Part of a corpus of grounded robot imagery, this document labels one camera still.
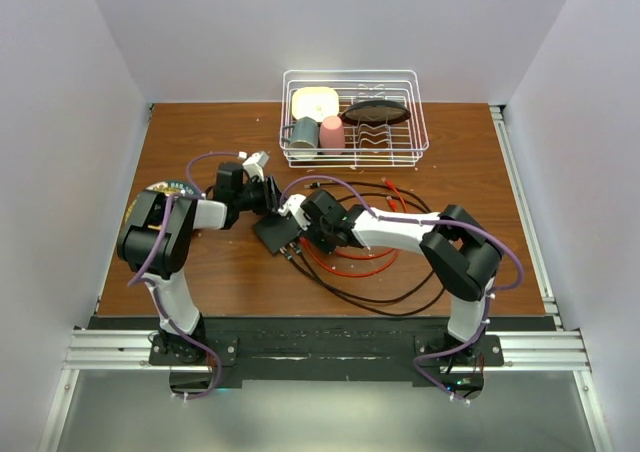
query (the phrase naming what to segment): white wire rack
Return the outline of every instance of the white wire rack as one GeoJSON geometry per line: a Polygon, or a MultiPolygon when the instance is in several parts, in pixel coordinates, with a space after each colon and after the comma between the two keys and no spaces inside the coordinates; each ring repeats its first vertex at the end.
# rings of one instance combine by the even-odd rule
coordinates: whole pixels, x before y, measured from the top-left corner
{"type": "Polygon", "coordinates": [[[415,165],[429,147],[427,128],[418,88],[418,77],[411,70],[289,70],[282,81],[280,148],[290,167],[409,167],[415,165]],[[303,87],[326,86],[340,97],[340,112],[350,105],[370,99],[393,100],[411,112],[411,118],[396,125],[369,127],[344,124],[345,148],[318,148],[313,159],[301,160],[288,145],[295,123],[291,98],[303,87]]]}

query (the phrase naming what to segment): wall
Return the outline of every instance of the wall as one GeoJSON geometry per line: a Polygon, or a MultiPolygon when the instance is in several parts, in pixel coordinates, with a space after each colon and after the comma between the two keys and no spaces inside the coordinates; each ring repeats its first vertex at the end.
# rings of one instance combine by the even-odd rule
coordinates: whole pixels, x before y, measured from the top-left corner
{"type": "Polygon", "coordinates": [[[620,451],[637,450],[640,423],[638,30],[640,0],[567,0],[506,116],[560,312],[582,328],[620,451]]]}
{"type": "Polygon", "coordinates": [[[0,0],[0,450],[37,448],[95,305],[144,102],[94,0],[0,0]]]}
{"type": "Polygon", "coordinates": [[[282,73],[410,68],[506,103],[565,0],[96,0],[150,101],[280,100],[282,73]]]}

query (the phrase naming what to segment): cup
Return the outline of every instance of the cup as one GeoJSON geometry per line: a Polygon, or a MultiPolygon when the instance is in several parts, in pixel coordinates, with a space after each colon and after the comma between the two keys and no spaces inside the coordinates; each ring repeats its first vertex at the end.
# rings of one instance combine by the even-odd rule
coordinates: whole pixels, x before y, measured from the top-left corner
{"type": "MultiPolygon", "coordinates": [[[[344,149],[344,125],[342,119],[335,115],[326,117],[322,121],[319,134],[320,146],[323,149],[344,149]]],[[[329,155],[341,154],[342,151],[332,150],[329,155]]]]}
{"type": "Polygon", "coordinates": [[[291,137],[282,140],[287,143],[289,156],[296,160],[313,160],[318,155],[318,123],[311,117],[302,117],[295,124],[285,128],[293,128],[291,137]]]}

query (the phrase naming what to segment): gray mug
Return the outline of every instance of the gray mug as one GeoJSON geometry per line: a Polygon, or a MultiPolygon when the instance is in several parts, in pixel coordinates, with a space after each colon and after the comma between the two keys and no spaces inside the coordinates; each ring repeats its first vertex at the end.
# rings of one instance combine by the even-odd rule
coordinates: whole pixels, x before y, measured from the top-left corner
{"type": "Polygon", "coordinates": [[[290,128],[293,129],[291,137],[282,139],[288,144],[289,156],[296,160],[313,160],[318,155],[318,123],[311,117],[302,117],[295,124],[283,127],[290,128]]]}

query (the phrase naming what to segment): pink cup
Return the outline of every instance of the pink cup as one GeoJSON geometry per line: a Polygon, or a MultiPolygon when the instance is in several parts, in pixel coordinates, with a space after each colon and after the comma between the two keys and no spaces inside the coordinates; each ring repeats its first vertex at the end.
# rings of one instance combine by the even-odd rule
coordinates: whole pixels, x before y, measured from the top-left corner
{"type": "MultiPolygon", "coordinates": [[[[340,117],[335,115],[326,117],[320,126],[320,147],[323,149],[344,149],[344,126],[340,117]]],[[[331,150],[325,152],[329,155],[341,154],[342,151],[331,150]]]]}

